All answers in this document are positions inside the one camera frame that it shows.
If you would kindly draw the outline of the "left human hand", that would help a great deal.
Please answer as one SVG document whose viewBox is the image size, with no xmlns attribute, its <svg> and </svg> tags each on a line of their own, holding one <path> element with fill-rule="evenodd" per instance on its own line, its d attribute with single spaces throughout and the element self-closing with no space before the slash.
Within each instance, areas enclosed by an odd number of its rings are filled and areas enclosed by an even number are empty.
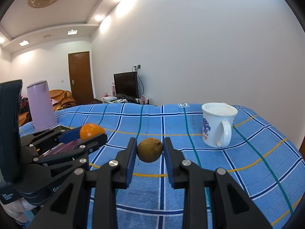
<svg viewBox="0 0 305 229">
<path fill-rule="evenodd" d="M 31 211 L 34 208 L 36 208 L 36 206 L 31 205 L 24 198 L 13 201 L 6 205 L 4 205 L 1 202 L 1 206 L 6 212 L 6 214 L 8 214 L 8 216 L 12 217 L 13 219 L 15 219 L 15 221 L 17 221 L 20 224 L 24 224 L 29 221 L 26 215 L 24 214 L 24 212 Z"/>
</svg>

